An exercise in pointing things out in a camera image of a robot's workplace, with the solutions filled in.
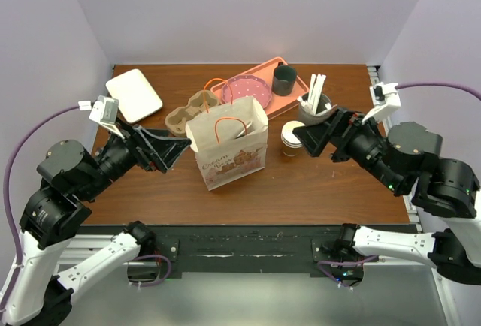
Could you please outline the paper bag with orange handles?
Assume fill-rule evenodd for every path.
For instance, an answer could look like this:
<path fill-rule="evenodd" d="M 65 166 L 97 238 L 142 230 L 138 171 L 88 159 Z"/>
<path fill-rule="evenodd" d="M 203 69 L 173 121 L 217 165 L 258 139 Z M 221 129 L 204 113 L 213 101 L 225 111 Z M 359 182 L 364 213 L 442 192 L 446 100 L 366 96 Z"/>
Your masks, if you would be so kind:
<path fill-rule="evenodd" d="M 248 122 L 251 132 L 236 139 Z M 268 117 L 252 96 L 206 108 L 186 123 L 186 136 L 210 191 L 265 167 Z"/>

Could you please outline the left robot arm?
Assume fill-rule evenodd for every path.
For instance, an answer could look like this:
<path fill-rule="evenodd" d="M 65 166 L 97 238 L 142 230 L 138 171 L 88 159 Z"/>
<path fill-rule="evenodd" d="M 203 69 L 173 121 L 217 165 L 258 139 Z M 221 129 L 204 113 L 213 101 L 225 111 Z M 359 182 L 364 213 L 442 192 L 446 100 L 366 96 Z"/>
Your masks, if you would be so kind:
<path fill-rule="evenodd" d="M 74 303 L 115 268 L 155 258 L 155 233 L 135 221 L 85 261 L 54 273 L 60 256 L 92 213 L 86 203 L 135 166 L 166 173 L 190 144 L 188 138 L 139 125 L 126 125 L 118 135 L 112 134 L 96 156 L 76 140 L 54 144 L 37 167 L 41 187 L 20 219 L 19 255 L 1 292 L 2 323 L 59 325 Z"/>

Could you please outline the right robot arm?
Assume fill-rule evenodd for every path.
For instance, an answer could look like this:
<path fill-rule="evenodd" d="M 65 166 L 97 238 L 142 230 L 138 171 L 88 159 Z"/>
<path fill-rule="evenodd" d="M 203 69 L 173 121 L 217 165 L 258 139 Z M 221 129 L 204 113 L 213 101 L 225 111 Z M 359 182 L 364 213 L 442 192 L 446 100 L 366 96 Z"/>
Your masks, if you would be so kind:
<path fill-rule="evenodd" d="M 416 122 L 402 122 L 383 135 L 376 121 L 342 107 L 293 134 L 311 157 L 333 145 L 333 162 L 353 160 L 395 197 L 409 195 L 411 204 L 447 225 L 405 234 L 345 223 L 326 249 L 332 265 L 356 267 L 388 256 L 424 264 L 453 282 L 480 284 L 480 182 L 467 163 L 441 157 L 440 135 Z"/>

